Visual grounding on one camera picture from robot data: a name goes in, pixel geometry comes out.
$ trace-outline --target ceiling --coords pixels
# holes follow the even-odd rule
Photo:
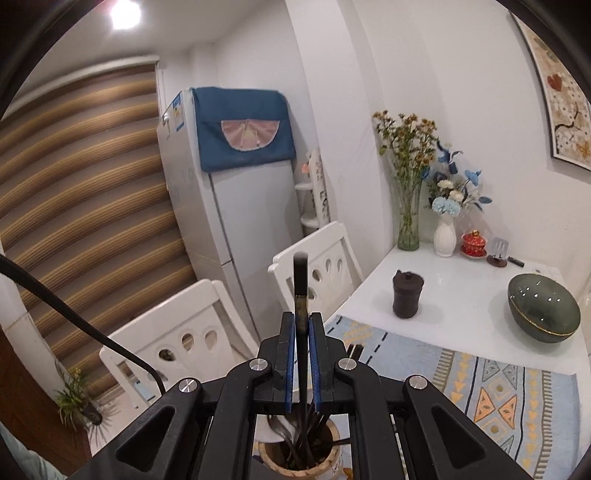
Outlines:
[[[214,42],[268,0],[137,0],[142,18],[130,30],[112,29],[109,11],[114,1],[100,4],[59,39],[31,72],[16,98],[96,63],[162,55],[188,50],[195,43]]]

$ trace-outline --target wooden door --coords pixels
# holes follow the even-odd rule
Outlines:
[[[71,475],[90,459],[85,430],[61,424],[57,405],[33,380],[0,330],[0,421],[29,450]]]

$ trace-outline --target chair backrest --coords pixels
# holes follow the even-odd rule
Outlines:
[[[234,330],[233,337],[243,343],[237,350],[250,358],[255,357],[258,345],[219,280],[198,281],[109,337],[154,367],[169,389],[185,377],[194,377],[200,382],[224,377],[236,365],[222,323],[223,316],[229,320],[229,328]],[[138,407],[148,404],[119,368],[121,363],[126,363],[140,382],[160,396],[156,382],[142,368],[107,347],[103,347],[99,355]]]
[[[293,256],[308,254],[309,310],[324,320],[338,309],[361,285],[363,275],[353,254],[347,230],[332,222],[305,237],[273,258],[269,273],[275,279],[279,301],[294,311]]]

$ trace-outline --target heart-shaped cutout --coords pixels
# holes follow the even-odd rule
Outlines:
[[[558,73],[555,73],[553,75],[548,75],[548,85],[550,85],[550,87],[552,87],[557,92],[561,92],[562,91],[562,78],[560,77],[560,75],[558,75]]]

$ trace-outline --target glass vase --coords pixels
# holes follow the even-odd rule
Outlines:
[[[397,242],[400,250],[412,251],[419,247],[418,207],[422,185],[421,179],[401,180],[399,177],[394,177],[394,186],[400,208],[400,227]]]

